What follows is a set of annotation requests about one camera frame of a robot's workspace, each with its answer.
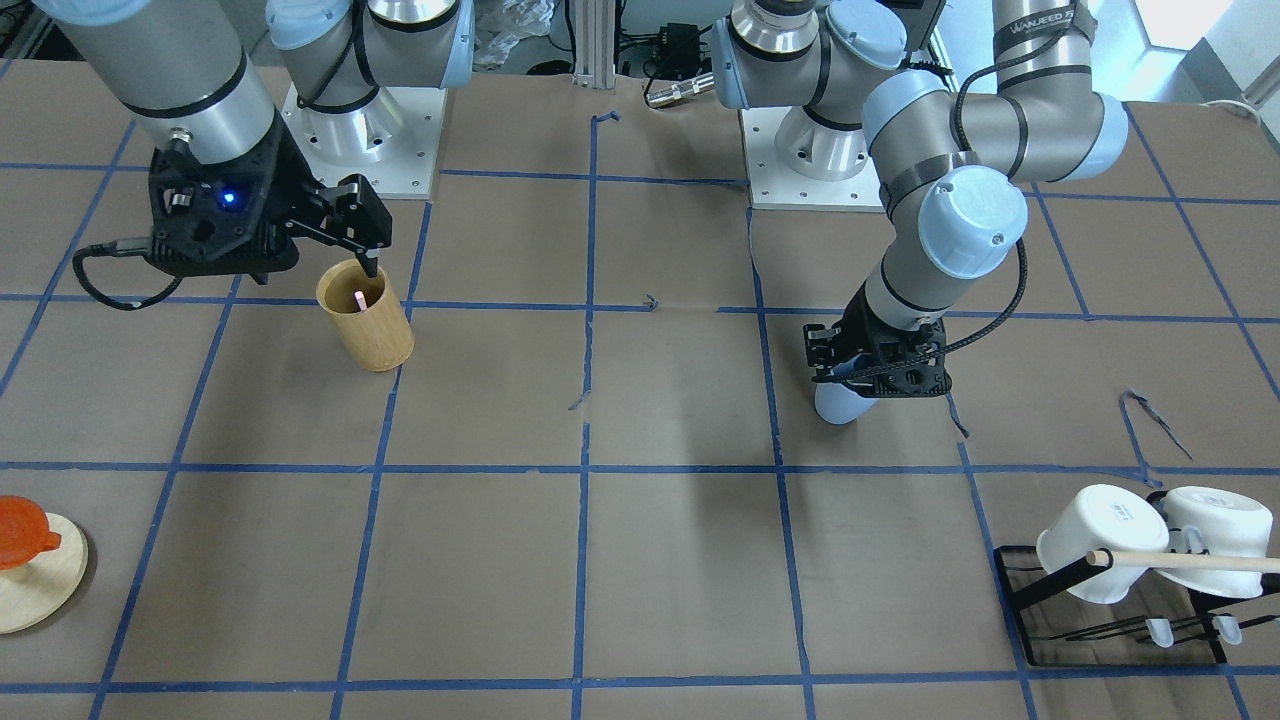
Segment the robotic arm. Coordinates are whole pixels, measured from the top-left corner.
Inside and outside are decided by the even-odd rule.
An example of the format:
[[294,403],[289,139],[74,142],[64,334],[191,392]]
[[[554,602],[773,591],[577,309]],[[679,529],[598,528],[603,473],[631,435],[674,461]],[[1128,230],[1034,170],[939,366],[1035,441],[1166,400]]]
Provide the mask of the robotic arm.
[[[1128,120],[1117,100],[1092,91],[1096,23],[1079,0],[996,0],[997,64],[959,94],[932,73],[899,69],[905,31],[873,0],[836,0],[822,19],[814,5],[739,0],[717,27],[713,54],[726,105],[785,105],[813,92],[804,114],[827,129],[861,131],[874,158],[896,238],[840,322],[804,328],[818,411],[847,423],[874,398],[951,388],[945,355],[1007,319],[1025,287],[1027,201],[1010,181],[1102,173],[1124,149]],[[826,36],[849,51],[845,60],[820,59]],[[989,72],[998,92],[969,96]],[[1015,246],[1023,272],[1014,301],[979,333],[947,345],[947,309]]]
[[[73,270],[90,295],[137,310],[168,297],[184,277],[243,273],[265,283],[269,273],[297,263],[294,241],[303,237],[348,250],[366,274],[378,274],[378,256],[392,242],[390,213],[364,176],[352,174],[335,187],[315,179],[216,3],[36,4],[156,145],[148,177],[151,234],[81,249]],[[325,117],[364,119],[360,113],[378,99],[380,82],[460,83],[457,67],[465,63],[470,70],[470,38],[466,53],[454,49],[458,28],[468,27],[467,0],[271,5],[276,45],[292,41],[285,50],[294,60],[291,69],[302,76],[300,85],[314,88],[311,109]],[[380,29],[357,29],[370,23]],[[440,37],[447,38],[443,58]],[[402,65],[390,65],[390,56]],[[316,68],[332,72],[316,78]],[[351,79],[351,68],[358,82]],[[348,97],[357,85],[358,97]],[[370,136],[369,143],[376,147],[383,140]],[[174,279],[142,302],[120,302],[88,281],[88,256],[141,256]]]

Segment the blue joint cap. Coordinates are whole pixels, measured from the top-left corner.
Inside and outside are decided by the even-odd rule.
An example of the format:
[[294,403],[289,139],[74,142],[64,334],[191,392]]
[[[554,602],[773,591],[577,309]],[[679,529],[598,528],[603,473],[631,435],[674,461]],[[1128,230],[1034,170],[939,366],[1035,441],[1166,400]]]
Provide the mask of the blue joint cap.
[[453,47],[444,64],[440,87],[462,87],[471,82],[471,64],[475,59],[476,13],[471,0],[458,1],[458,23],[453,31]]
[[351,0],[268,0],[266,27],[271,45],[297,50],[334,28],[351,12]]
[[908,105],[931,92],[946,90],[938,76],[925,70],[906,70],[879,83],[863,104],[863,133],[867,145]]
[[151,0],[36,0],[36,6],[59,23],[102,27],[127,20]]
[[933,183],[920,206],[920,246],[943,273],[977,279],[1027,232],[1027,199],[1004,173],[956,168]]
[[906,27],[876,0],[836,0],[827,6],[827,28],[850,53],[882,70],[906,58]]
[[716,76],[716,97],[730,110],[746,110],[746,90],[742,76],[737,72],[737,56],[733,55],[733,40],[728,36],[728,22],[716,20],[712,28],[712,74]]
[[1088,179],[1105,173],[1120,158],[1125,142],[1129,141],[1129,115],[1124,111],[1124,105],[1103,92],[1094,95],[1102,99],[1102,127],[1098,128],[1098,137],[1093,140],[1093,147],[1084,160],[1057,182]]

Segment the wooden dowel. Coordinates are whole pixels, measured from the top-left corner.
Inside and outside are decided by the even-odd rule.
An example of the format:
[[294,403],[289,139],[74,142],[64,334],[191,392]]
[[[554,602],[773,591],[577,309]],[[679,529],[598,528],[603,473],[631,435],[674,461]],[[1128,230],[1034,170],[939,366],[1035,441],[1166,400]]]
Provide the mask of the wooden dowel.
[[[1107,561],[1107,552],[1111,561]],[[1093,550],[1085,555],[1089,565],[1112,568],[1161,568],[1185,570],[1243,570],[1247,573],[1280,573],[1280,559],[1229,557],[1222,555],[1184,555],[1180,552],[1132,552],[1126,550]]]

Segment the orange lid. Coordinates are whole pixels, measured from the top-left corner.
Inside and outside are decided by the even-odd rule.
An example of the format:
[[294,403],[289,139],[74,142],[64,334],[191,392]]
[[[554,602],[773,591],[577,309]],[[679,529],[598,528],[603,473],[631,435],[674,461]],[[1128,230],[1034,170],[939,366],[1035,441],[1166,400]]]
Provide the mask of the orange lid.
[[49,530],[49,518],[38,505],[26,497],[0,495],[0,570],[26,565],[60,544],[63,536]]

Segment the round wooden board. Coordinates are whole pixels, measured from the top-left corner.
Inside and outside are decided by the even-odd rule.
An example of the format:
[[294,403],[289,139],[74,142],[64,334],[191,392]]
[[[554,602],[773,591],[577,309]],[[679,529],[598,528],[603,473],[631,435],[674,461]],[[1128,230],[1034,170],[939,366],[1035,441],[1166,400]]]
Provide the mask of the round wooden board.
[[24,630],[52,615],[79,587],[88,568],[84,533],[61,515],[49,515],[49,529],[63,536],[58,550],[0,571],[0,634]]

